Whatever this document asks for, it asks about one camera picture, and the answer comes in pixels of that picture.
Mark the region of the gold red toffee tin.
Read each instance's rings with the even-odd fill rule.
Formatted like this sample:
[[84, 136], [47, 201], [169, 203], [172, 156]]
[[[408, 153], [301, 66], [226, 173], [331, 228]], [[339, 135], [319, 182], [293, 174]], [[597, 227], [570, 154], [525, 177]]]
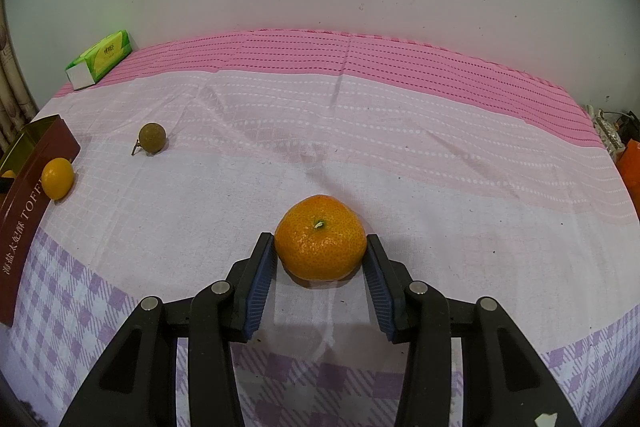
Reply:
[[1, 179], [0, 291], [1, 323], [11, 326], [26, 258], [50, 198], [40, 178], [47, 163], [74, 160], [80, 145], [61, 116], [34, 120], [23, 128], [1, 158], [1, 170], [14, 178]]

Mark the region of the clutter at right edge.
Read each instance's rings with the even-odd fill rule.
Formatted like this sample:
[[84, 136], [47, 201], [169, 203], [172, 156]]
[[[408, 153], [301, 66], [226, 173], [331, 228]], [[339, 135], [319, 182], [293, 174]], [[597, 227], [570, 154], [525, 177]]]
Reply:
[[631, 140], [639, 141], [639, 118], [632, 112], [612, 112], [594, 108], [587, 104], [582, 106], [589, 116], [594, 130], [599, 135], [605, 150], [616, 161], [626, 150]]

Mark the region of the small orange mandarin behind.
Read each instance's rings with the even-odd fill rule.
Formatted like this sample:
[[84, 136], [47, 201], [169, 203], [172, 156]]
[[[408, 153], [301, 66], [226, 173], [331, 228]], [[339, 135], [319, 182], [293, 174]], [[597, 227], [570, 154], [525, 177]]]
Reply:
[[75, 181], [70, 161], [64, 157], [51, 159], [42, 169], [40, 182], [46, 195], [52, 200], [63, 199]]

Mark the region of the green longan with stem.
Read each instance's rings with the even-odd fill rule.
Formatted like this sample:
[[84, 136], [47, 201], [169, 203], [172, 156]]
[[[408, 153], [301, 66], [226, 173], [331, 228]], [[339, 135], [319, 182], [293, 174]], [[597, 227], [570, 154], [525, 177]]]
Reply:
[[155, 155], [163, 150], [167, 141], [166, 131], [163, 126], [156, 122], [149, 122], [144, 124], [140, 129], [136, 143], [132, 148], [131, 155], [137, 153], [137, 150], [141, 148], [145, 153]]

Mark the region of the green white tissue box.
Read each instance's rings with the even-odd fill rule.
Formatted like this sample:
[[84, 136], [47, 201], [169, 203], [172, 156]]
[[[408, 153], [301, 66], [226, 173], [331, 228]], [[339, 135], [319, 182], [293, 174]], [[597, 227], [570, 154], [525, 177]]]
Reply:
[[119, 30], [86, 49], [65, 67], [74, 91], [97, 84], [132, 52], [126, 30]]

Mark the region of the pink purple checked tablecloth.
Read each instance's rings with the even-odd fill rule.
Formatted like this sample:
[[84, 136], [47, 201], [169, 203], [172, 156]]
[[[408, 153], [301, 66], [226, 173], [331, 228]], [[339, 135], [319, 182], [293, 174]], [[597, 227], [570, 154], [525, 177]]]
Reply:
[[[333, 196], [444, 295], [495, 297], [578, 419], [639, 367], [639, 220], [560, 87], [414, 42], [256, 30], [134, 52], [43, 106], [80, 145], [29, 251], [1, 369], [58, 425], [145, 296], [196, 294], [300, 200]], [[155, 155], [131, 155], [144, 124]]]

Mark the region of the large orange mandarin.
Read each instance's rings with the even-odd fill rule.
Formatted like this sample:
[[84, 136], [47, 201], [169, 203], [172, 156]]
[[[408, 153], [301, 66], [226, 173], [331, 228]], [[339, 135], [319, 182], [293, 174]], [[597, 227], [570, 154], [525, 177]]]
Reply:
[[285, 213], [274, 233], [274, 248], [293, 277], [332, 282], [359, 268], [367, 235], [355, 211], [332, 196], [314, 195]]

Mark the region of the orange object at right edge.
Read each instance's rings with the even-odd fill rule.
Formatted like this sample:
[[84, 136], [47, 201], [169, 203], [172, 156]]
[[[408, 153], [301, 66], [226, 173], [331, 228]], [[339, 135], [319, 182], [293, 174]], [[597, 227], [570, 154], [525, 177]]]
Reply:
[[634, 209], [640, 216], [640, 158], [638, 148], [627, 148], [618, 161], [616, 167], [634, 204]]

